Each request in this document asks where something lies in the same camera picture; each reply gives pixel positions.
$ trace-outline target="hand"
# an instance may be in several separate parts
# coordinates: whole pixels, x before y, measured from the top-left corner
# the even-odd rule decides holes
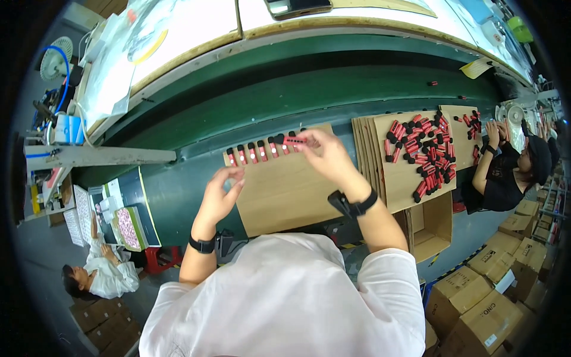
[[[500,133],[500,142],[506,141],[508,138],[508,128],[506,127],[505,123],[496,122],[496,126],[498,128],[498,132]]]
[[[500,132],[498,131],[496,121],[489,121],[486,123],[486,132],[490,137],[488,145],[490,145],[492,149],[496,150],[500,144]]]
[[[347,191],[356,179],[362,178],[351,162],[343,143],[335,135],[317,129],[309,129],[302,131],[297,136],[307,139],[307,144],[299,145],[299,148],[310,165],[343,191]],[[322,154],[313,150],[318,147],[323,148]]]
[[[226,193],[223,186],[229,178],[233,178],[237,182]],[[198,238],[199,235],[202,236],[205,230],[210,232],[218,222],[230,213],[244,187],[244,182],[243,167],[223,167],[214,174],[212,179],[206,184],[202,204],[192,225],[191,235],[193,238]],[[200,239],[210,240],[211,238],[212,236],[201,237]]]
[[[106,245],[106,244],[102,244],[101,245],[101,254],[109,259],[109,261],[111,263],[116,263],[117,262],[117,257],[115,256],[115,254],[113,253],[113,250],[111,249],[110,246]]]

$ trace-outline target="black t-shirt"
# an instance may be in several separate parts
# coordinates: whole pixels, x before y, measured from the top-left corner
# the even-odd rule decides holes
[[[476,166],[472,167],[470,180],[463,184],[462,197],[469,213],[481,209],[497,212],[509,211],[524,198],[513,175],[513,169],[517,167],[520,153],[510,143],[505,143],[501,151],[502,153],[493,158],[490,163],[483,196],[472,184]]]

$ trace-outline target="green conveyor belt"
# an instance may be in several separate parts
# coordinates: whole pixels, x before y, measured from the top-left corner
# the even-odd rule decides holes
[[[439,84],[429,87],[430,81]],[[457,99],[459,95],[468,100]],[[460,71],[410,66],[324,69],[271,79],[212,98],[147,128],[123,145],[177,149],[179,162],[142,166],[142,175],[163,245],[183,245],[206,182],[224,165],[222,152],[228,147],[300,125],[331,122],[356,163],[351,118],[430,110],[440,104],[477,106],[483,115],[489,115],[499,100],[496,87],[487,79],[471,80]],[[128,169],[87,168],[74,180],[84,187],[93,186]],[[221,222],[222,227],[234,231],[237,239],[245,238],[236,208]]]

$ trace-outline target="white shirt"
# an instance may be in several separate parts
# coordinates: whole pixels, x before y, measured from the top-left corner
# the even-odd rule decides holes
[[[322,235],[260,236],[198,286],[160,287],[140,337],[147,356],[422,356],[414,257],[365,258],[355,288]]]
[[[125,292],[136,291],[139,288],[139,276],[133,262],[127,261],[131,254],[114,250],[113,253],[117,259],[124,262],[115,266],[101,254],[102,242],[101,234],[97,239],[90,239],[89,242],[89,255],[83,268],[88,274],[97,269],[89,292],[105,299],[112,299],[121,297]]]

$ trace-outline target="blue hose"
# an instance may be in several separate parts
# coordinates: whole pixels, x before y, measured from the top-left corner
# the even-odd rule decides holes
[[[68,61],[67,61],[66,54],[63,53],[62,49],[60,49],[59,47],[50,45],[50,46],[44,47],[44,49],[43,49],[42,51],[47,51],[47,50],[50,50],[50,49],[56,50],[57,52],[59,52],[59,54],[62,55],[63,60],[66,61],[66,73],[67,73],[66,86],[65,86],[65,88],[63,89],[62,100],[59,101],[59,105],[58,105],[57,109],[55,110],[55,112],[57,113],[57,112],[59,112],[59,109],[62,107],[63,100],[66,99],[67,87],[68,87],[68,85],[69,85],[69,83],[70,83],[70,64],[69,64]]]

